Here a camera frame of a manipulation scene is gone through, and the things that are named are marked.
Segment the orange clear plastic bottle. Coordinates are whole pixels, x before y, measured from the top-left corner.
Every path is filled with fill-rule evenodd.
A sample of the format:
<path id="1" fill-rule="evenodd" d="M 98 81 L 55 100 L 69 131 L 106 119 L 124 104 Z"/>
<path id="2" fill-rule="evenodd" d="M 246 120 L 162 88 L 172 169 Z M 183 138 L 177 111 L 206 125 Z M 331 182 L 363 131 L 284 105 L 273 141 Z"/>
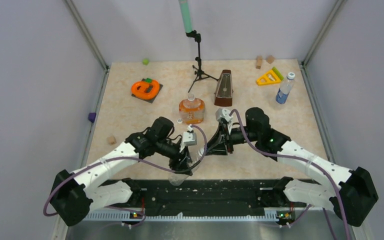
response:
<path id="1" fill-rule="evenodd" d="M 205 118 L 205 102 L 189 93 L 186 99 L 183 99 L 178 106 L 180 118 L 187 125 L 202 123 Z"/>

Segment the clear bottle blue cap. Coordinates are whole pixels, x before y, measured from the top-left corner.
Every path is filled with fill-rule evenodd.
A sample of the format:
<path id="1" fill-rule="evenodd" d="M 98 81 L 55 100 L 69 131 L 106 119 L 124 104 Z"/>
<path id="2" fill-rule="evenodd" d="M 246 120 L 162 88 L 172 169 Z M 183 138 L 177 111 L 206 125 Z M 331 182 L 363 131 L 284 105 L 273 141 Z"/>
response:
<path id="1" fill-rule="evenodd" d="M 187 178 L 191 177 L 193 173 L 198 169 L 198 165 L 201 163 L 203 156 L 205 155 L 205 149 L 202 147 L 198 150 L 195 156 L 191 156 L 192 162 L 189 164 L 192 174 L 176 174 L 172 173 L 168 177 L 168 181 L 173 186 L 180 186 Z"/>

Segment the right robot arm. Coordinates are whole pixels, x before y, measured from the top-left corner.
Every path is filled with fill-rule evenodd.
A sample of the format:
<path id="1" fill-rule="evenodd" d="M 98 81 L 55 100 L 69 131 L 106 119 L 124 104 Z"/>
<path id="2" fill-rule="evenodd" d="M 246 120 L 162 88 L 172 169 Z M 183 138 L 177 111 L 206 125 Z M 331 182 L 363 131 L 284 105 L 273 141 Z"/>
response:
<path id="1" fill-rule="evenodd" d="M 315 183 L 283 177 L 274 187 L 273 200 L 279 206 L 299 202 L 334 212 L 353 227 L 360 227 L 379 196 L 371 174 L 362 167 L 350 169 L 332 163 L 298 145 L 289 136 L 275 130 L 269 117 L 259 107 L 245 112 L 245 123 L 236 127 L 236 109 L 219 108 L 216 133 L 201 152 L 207 156 L 226 156 L 234 146 L 248 144 L 253 150 L 272 160 L 289 165 Z"/>

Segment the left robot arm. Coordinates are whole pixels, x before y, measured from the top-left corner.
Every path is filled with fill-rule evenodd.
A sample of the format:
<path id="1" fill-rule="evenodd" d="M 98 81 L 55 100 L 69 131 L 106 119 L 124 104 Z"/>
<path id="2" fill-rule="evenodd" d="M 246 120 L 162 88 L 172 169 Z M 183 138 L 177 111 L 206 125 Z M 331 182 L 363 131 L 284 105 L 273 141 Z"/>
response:
<path id="1" fill-rule="evenodd" d="M 196 133 L 193 126 L 189 125 L 180 139 L 174 142 L 169 137 L 173 128 L 171 120 L 160 116 L 152 126 L 130 134 L 114 150 L 93 163 L 72 172 L 65 169 L 60 171 L 55 176 L 43 214 L 51 216 L 47 211 L 48 205 L 51 205 L 55 214 L 68 227 L 72 227 L 98 209 L 124 203 L 129 207 L 136 206 L 140 202 L 141 189 L 132 180 L 122 179 L 109 185 L 105 182 L 137 163 L 157 168 L 158 165 L 146 160 L 154 154 L 169 159 L 166 171 L 191 175 L 189 146 L 197 144 Z"/>

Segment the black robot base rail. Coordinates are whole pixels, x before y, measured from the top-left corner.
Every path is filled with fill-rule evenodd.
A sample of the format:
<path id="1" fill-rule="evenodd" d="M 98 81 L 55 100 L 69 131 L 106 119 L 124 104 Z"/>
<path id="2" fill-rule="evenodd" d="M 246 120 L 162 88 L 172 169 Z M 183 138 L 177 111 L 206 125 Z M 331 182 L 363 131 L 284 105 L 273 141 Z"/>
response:
<path id="1" fill-rule="evenodd" d="M 128 221 L 295 221 L 295 211 L 306 208 L 303 202 L 290 202 L 280 190 L 281 179 L 186 180 L 174 186 L 167 180 L 125 178 L 133 194 L 113 208 L 129 209 Z"/>

